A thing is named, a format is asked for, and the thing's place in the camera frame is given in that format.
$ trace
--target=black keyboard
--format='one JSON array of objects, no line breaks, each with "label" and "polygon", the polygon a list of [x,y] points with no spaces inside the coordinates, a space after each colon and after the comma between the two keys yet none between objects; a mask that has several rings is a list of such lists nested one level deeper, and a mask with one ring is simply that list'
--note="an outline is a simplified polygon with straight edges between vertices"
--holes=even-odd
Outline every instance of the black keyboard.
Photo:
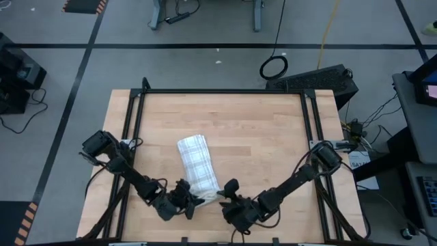
[{"label": "black keyboard", "polygon": [[285,84],[288,83],[289,89],[330,89],[334,92],[341,92],[348,86],[346,81],[349,77],[342,75],[337,69],[329,69],[325,71],[318,71],[313,73],[298,74],[282,79],[278,79],[273,85],[269,85],[272,88],[285,89]]},{"label": "black keyboard", "polygon": [[437,180],[432,177],[417,177],[422,190],[423,201],[428,209],[428,214],[437,217]]}]

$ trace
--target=folded cloth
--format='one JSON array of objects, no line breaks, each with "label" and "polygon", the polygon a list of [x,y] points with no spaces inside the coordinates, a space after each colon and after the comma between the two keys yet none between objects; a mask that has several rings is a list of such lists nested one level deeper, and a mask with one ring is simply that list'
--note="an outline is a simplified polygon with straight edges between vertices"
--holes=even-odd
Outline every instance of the folded cloth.
[{"label": "folded cloth", "polygon": [[191,185],[190,192],[205,200],[198,206],[218,199],[217,191],[220,191],[220,188],[212,169],[205,137],[194,135],[182,139],[178,142],[178,148],[185,167],[186,180]]}]

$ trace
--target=desk leg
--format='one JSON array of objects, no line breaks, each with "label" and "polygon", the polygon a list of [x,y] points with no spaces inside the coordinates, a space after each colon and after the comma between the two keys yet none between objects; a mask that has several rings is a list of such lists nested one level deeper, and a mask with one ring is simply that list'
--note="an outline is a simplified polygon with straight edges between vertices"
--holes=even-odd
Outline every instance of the desk leg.
[{"label": "desk leg", "polygon": [[386,154],[379,159],[369,162],[366,165],[362,165],[356,169],[354,169],[355,181],[362,181],[364,179],[370,178],[379,174],[381,172],[385,172],[394,167],[397,167],[399,163],[398,160],[394,157],[393,154]]},{"label": "desk leg", "polygon": [[161,0],[153,0],[153,5],[153,15],[152,19],[150,20],[149,27],[152,30],[156,30],[156,28],[158,28],[159,16],[161,13]]},{"label": "desk leg", "polygon": [[408,127],[396,133],[387,141],[390,153],[379,159],[354,169],[356,181],[362,181],[394,167],[404,165],[407,161],[418,161],[417,151]]},{"label": "desk leg", "polygon": [[261,8],[262,0],[255,0],[253,2],[253,23],[255,25],[253,31],[255,32],[261,31]]}]

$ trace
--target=black floor stripe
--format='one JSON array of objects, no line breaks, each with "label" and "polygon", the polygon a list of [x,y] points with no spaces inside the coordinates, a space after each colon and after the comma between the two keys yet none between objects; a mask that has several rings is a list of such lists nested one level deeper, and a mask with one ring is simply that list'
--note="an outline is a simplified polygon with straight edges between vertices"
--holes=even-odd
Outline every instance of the black floor stripe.
[{"label": "black floor stripe", "polygon": [[91,33],[91,37],[89,37],[87,49],[85,50],[85,54],[83,55],[81,65],[76,74],[76,79],[74,80],[73,86],[70,91],[70,95],[68,96],[68,100],[66,106],[64,108],[64,112],[62,113],[61,122],[57,127],[56,135],[53,140],[52,146],[50,148],[50,152],[48,153],[46,163],[44,164],[44,169],[42,170],[42,174],[40,176],[40,180],[38,181],[38,185],[35,189],[35,193],[33,194],[33,202],[39,204],[42,199],[42,195],[44,194],[44,190],[47,185],[48,177],[50,176],[53,163],[55,162],[55,158],[57,155],[57,151],[59,149],[59,145],[61,144],[62,137],[67,127],[68,118],[70,117],[71,110],[73,108],[74,100],[76,99],[77,92],[79,90],[79,86],[81,85],[83,74],[85,73],[85,69],[88,65],[89,57],[92,52],[92,45],[96,41],[97,33],[102,24],[102,19],[104,16],[106,8],[103,12],[98,16],[96,22],[94,23],[94,28]]},{"label": "black floor stripe", "polygon": [[417,32],[411,23],[410,17],[407,14],[407,11],[404,7],[404,4],[402,3],[401,0],[396,0],[396,5],[399,8],[399,11],[401,12],[402,18],[404,19],[405,24],[407,25],[408,31],[410,32],[410,35],[411,35],[411,38],[413,39],[414,43],[416,44],[417,50],[419,51],[419,54],[421,55],[423,62],[426,62],[428,60],[428,55],[426,54],[426,51],[423,48],[422,42],[419,39]]},{"label": "black floor stripe", "polygon": [[[9,44],[16,49],[88,49],[89,44]],[[93,44],[92,49],[272,49],[274,44]],[[320,49],[321,44],[278,44],[278,49]],[[437,49],[437,44],[422,45]],[[325,44],[324,49],[410,50],[415,44]]]}]

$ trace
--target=black box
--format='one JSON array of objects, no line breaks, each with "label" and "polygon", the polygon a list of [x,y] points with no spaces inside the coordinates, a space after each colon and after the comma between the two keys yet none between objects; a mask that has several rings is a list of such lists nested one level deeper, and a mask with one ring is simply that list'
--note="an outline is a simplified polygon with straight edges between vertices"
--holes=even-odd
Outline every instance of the black box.
[{"label": "black box", "polygon": [[0,78],[0,115],[24,113],[30,94],[6,78]]},{"label": "black box", "polygon": [[315,89],[334,91],[337,110],[340,110],[358,92],[352,76],[345,75],[347,70],[343,64],[304,72],[289,77],[268,81],[266,90],[269,89]]},{"label": "black box", "polygon": [[39,89],[47,72],[21,49],[8,48],[12,44],[0,33],[0,76],[26,90]]}]

